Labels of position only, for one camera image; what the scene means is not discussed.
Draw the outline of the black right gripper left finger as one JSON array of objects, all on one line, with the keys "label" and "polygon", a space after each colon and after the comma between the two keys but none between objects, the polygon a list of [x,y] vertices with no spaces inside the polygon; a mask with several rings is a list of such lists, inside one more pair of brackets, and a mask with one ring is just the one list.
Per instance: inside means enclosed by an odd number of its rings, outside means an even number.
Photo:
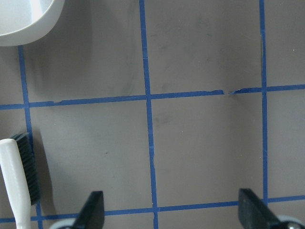
[{"label": "black right gripper left finger", "polygon": [[73,229],[102,229],[105,222],[103,191],[93,191],[87,198]]}]

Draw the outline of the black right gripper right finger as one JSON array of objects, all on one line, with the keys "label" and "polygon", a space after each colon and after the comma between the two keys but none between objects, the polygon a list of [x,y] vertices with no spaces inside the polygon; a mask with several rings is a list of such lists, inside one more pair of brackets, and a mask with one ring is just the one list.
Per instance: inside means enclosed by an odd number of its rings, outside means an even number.
[{"label": "black right gripper right finger", "polygon": [[238,219],[244,229],[303,229],[300,220],[285,215],[275,215],[249,188],[238,193]]}]

